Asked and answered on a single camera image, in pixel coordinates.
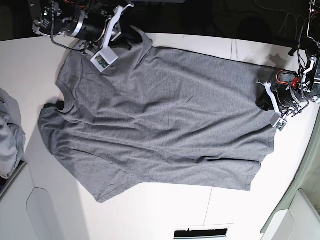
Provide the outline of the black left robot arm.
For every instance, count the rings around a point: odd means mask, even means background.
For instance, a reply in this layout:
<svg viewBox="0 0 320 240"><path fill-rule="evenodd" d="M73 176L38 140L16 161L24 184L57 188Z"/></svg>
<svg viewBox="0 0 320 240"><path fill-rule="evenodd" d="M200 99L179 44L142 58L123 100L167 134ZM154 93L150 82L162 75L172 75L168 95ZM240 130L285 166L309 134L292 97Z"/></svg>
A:
<svg viewBox="0 0 320 240"><path fill-rule="evenodd" d="M256 105L264 111L278 111L281 116L300 114L309 103L320 103L320 2L311 0L309 17L297 36L297 46L289 55L297 54L296 72L281 69L270 80L257 86Z"/></svg>

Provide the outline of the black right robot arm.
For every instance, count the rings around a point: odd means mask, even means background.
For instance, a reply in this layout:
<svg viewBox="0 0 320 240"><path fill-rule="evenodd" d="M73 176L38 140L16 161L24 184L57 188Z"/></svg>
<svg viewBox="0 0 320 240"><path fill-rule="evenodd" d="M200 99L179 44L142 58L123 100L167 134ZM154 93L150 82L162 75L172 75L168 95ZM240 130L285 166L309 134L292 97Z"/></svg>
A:
<svg viewBox="0 0 320 240"><path fill-rule="evenodd" d="M130 0L29 0L28 6L35 34L49 37L60 48L85 53L97 52L103 49L103 44L115 41L122 30L120 21L112 25L112 20L135 4ZM55 41L58 35L83 43L71 48Z"/></svg>

